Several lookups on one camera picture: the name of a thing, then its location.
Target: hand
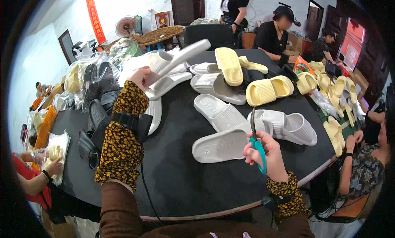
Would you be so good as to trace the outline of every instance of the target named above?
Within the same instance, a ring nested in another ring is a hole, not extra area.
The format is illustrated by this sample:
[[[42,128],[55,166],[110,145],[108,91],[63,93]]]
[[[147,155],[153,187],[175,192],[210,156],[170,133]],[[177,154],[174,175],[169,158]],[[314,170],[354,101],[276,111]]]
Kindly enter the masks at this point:
[[[284,162],[282,160],[280,145],[267,132],[257,131],[257,139],[261,141],[265,150],[266,160],[266,174],[273,181],[285,182],[288,181],[288,173],[285,170]],[[254,165],[257,162],[263,168],[262,157],[257,150],[252,149],[252,144],[248,143],[244,147],[243,156],[246,156],[246,163]]]
[[[355,147],[355,138],[353,135],[348,136],[346,141],[347,150],[354,150]]]
[[[288,63],[294,64],[296,62],[296,56],[289,56]]]
[[[354,139],[357,144],[359,144],[363,139],[363,131],[358,130],[354,133]]]
[[[151,75],[151,69],[146,66],[137,68],[132,74],[126,79],[135,83],[142,91],[145,90],[145,79]]]
[[[237,26],[236,26],[235,24],[232,24],[232,31],[233,31],[233,34],[236,32],[236,29],[237,29]]]
[[[49,174],[49,176],[53,176],[54,174],[60,174],[60,171],[63,168],[63,164],[60,162],[62,160],[61,157],[51,162],[50,165],[45,168],[45,171]]]

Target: woven basket tray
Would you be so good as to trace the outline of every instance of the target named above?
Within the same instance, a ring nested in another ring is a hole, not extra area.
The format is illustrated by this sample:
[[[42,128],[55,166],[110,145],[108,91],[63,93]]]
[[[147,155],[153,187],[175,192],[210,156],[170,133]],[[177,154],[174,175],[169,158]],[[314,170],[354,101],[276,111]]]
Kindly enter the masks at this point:
[[[151,45],[154,43],[162,42],[166,39],[180,35],[185,26],[167,26],[156,29],[136,39],[140,46]]]

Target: red shirt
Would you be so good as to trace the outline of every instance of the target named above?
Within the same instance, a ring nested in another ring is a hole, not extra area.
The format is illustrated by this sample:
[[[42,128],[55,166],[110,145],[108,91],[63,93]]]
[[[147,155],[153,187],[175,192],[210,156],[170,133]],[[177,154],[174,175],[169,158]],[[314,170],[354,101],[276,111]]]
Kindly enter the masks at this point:
[[[20,156],[17,153],[13,153],[14,155],[14,166],[15,169],[17,170],[18,174],[23,176],[26,180],[30,180],[35,176],[38,176],[41,174],[41,172],[37,172],[34,169],[30,169],[28,165],[24,164],[19,160]],[[41,197],[41,194],[37,194],[36,196],[31,196],[25,193],[26,199],[31,202],[35,202],[40,204],[44,209],[47,209],[47,205],[45,204],[43,198]],[[43,195],[45,197],[45,200],[47,201],[47,204],[50,208],[52,208],[52,201],[51,201],[51,191],[47,186],[43,188]]]

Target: round table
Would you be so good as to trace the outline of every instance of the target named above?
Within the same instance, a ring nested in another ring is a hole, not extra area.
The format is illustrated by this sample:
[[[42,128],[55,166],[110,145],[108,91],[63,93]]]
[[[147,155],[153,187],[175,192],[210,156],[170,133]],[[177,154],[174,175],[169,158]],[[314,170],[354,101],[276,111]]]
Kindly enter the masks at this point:
[[[279,72],[275,63],[261,50],[236,50],[239,56],[266,65]],[[190,64],[215,62],[213,51],[191,59]],[[193,156],[192,144],[199,138],[215,133],[209,122],[193,105],[196,93],[185,81],[162,97],[162,118],[157,130],[144,143],[144,177],[158,215],[167,221],[197,220],[224,216],[260,205],[268,194],[266,176],[244,160],[203,164]],[[248,104],[234,105],[247,117]],[[322,121],[302,95],[277,99],[258,108],[279,110],[287,114],[301,113],[317,133],[315,146],[297,145],[285,140],[280,143],[285,168],[293,171],[303,185],[323,171],[334,155],[332,144]],[[65,192],[96,206],[101,206],[100,186],[94,182],[94,171],[82,161],[78,151],[78,131],[87,129],[88,114],[81,110],[59,112],[52,133],[66,129],[72,137],[67,153],[63,183]],[[156,220],[141,176],[135,192],[139,214],[145,220]]]

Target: woman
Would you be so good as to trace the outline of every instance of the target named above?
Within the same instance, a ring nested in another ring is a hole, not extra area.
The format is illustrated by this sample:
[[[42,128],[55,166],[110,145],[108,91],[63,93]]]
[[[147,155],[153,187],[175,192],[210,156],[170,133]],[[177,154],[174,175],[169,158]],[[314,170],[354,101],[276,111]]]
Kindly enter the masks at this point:
[[[378,144],[366,144],[354,155],[356,144],[363,140],[363,132],[356,131],[347,138],[347,157],[341,169],[338,193],[348,200],[367,195],[383,179],[391,154],[387,141],[385,122],[381,123]]]
[[[52,183],[52,176],[62,170],[61,158],[53,161],[42,172],[35,171],[26,163],[33,162],[31,152],[14,153],[13,159],[26,199],[40,204],[53,223],[65,223],[65,216],[100,221],[99,207],[66,194]]]
[[[287,46],[287,30],[295,22],[294,12],[289,7],[279,6],[274,11],[273,19],[258,28],[253,48],[263,50],[273,61],[278,62],[285,57],[282,53]],[[296,58],[289,56],[288,63],[295,63]]]
[[[331,29],[322,29],[321,38],[313,43],[313,49],[309,56],[306,57],[307,62],[315,61],[320,62],[323,58],[336,64],[333,60],[331,53],[329,53],[329,44],[335,42],[336,35]]]
[[[150,74],[148,67],[132,73],[113,112],[123,111],[133,116],[145,112],[149,99],[143,92],[144,79]],[[102,184],[101,237],[288,237],[291,234],[313,237],[307,222],[310,212],[305,208],[296,177],[285,170],[280,145],[266,132],[257,131],[257,136],[266,151],[267,188],[275,196],[275,202],[280,202],[275,213],[278,231],[251,223],[207,220],[164,226],[144,233],[133,195],[139,176],[136,167],[141,164],[143,149],[130,130],[113,121],[106,129],[101,164],[95,174],[95,181]],[[261,155],[251,148],[251,143],[244,147],[243,155],[246,163],[263,167]]]
[[[248,26],[245,16],[249,2],[250,0],[222,0],[221,2],[224,15],[221,16],[220,23],[231,25],[235,38]]]

